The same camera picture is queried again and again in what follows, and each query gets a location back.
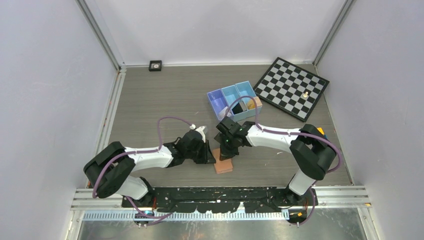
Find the brown leather card holder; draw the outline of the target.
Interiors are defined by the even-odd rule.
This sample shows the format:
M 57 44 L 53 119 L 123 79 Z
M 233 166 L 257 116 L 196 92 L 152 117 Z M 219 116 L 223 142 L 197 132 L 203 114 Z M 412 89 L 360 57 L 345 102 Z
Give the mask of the brown leather card holder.
M 214 168 L 217 174 L 223 174 L 233 171 L 233 163 L 231 158 L 226 160 L 220 160 L 221 150 L 219 148 L 216 148 L 211 152 L 216 161 L 214 163 Z

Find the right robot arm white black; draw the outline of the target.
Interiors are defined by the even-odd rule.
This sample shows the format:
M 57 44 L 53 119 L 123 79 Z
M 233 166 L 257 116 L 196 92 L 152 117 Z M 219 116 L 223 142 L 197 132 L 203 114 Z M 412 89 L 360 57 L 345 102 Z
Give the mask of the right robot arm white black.
M 332 171 L 334 159 L 342 160 L 340 150 L 313 125 L 284 129 L 261 125 L 254 121 L 239 124 L 224 117 L 216 126 L 215 139 L 220 144 L 220 157 L 231 159 L 241 147 L 267 147 L 290 153 L 299 169 L 290 180 L 285 198 L 291 205 L 299 205 L 308 189 Z

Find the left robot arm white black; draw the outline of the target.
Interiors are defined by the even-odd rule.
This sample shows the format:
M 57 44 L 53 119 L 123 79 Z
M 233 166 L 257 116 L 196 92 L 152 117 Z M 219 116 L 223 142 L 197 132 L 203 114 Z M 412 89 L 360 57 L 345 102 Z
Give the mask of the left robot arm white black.
M 154 199 L 150 184 L 143 177 L 131 174 L 150 168 L 176 167 L 186 160 L 201 165 L 216 163 L 202 127 L 158 147 L 131 148 L 114 141 L 94 156 L 83 172 L 92 184 L 93 198 L 105 199 L 119 194 L 130 197 L 141 207 L 148 207 Z

